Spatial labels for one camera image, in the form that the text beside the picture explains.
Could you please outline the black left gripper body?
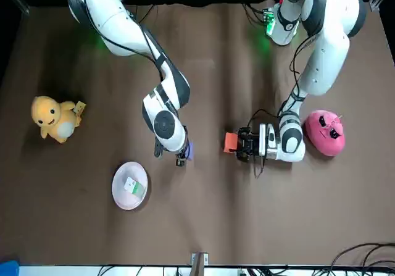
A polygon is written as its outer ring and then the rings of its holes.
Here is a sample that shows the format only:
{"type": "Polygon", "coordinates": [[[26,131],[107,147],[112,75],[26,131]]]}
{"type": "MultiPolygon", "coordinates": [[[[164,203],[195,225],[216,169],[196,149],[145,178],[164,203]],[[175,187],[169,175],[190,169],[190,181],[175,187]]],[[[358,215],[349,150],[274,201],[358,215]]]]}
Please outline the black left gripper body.
{"type": "Polygon", "coordinates": [[[253,132],[251,127],[244,127],[243,161],[249,162],[251,158],[259,157],[260,135],[253,132]]]}

